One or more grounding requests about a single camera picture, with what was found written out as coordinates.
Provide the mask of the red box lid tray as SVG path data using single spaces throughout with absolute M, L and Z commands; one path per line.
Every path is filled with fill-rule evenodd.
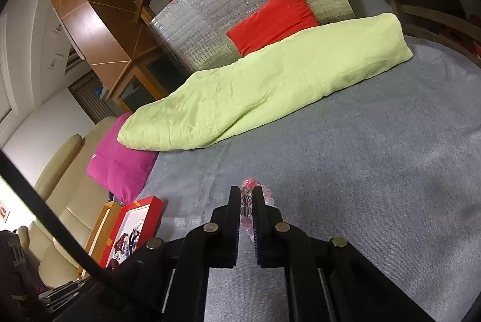
M 100 265 L 112 260 L 123 263 L 138 247 L 154 237 L 161 222 L 165 203 L 151 196 L 123 206 L 107 238 Z

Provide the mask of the orange cardboard box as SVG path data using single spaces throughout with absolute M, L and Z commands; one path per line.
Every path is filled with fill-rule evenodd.
M 104 204 L 94 228 L 87 239 L 84 250 L 97 264 L 100 264 L 105 248 L 112 244 L 109 236 L 120 211 L 121 205 L 116 202 Z

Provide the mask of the magenta pillow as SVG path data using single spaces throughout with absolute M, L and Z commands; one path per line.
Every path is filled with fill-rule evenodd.
M 158 156 L 155 151 L 132 150 L 118 142 L 118 133 L 130 116 L 125 113 L 115 121 L 86 168 L 90 178 L 124 204 L 140 195 Z

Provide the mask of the grey blanket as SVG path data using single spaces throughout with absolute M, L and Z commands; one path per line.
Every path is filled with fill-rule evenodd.
M 412 58 L 203 150 L 160 153 L 142 196 L 184 237 L 253 178 L 307 235 L 346 238 L 434 320 L 480 292 L 480 69 L 408 38 Z

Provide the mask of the beige leather sofa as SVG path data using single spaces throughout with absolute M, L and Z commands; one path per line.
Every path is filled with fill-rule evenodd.
M 87 240 L 109 201 L 109 192 L 87 174 L 87 166 L 117 119 L 107 117 L 86 136 L 72 135 L 51 157 L 34 189 L 75 240 Z M 55 288 L 78 278 L 79 264 L 41 224 L 33 220 L 17 230 L 20 244 L 40 281 Z

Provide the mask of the light green folded blanket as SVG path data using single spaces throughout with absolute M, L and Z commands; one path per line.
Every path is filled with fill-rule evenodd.
M 193 73 L 118 133 L 135 150 L 193 150 L 261 127 L 412 58 L 384 13 L 308 28 L 236 62 Z

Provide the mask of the red pillow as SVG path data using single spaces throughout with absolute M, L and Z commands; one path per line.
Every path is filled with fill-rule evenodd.
M 304 29 L 318 26 L 305 0 L 269 0 L 228 32 L 242 57 Z

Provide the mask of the wooden cabinet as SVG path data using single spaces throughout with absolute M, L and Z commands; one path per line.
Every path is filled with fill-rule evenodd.
M 50 0 L 60 22 L 108 96 L 128 110 L 121 95 L 134 80 L 158 100 L 168 92 L 149 71 L 161 56 L 152 30 L 135 21 L 133 0 Z

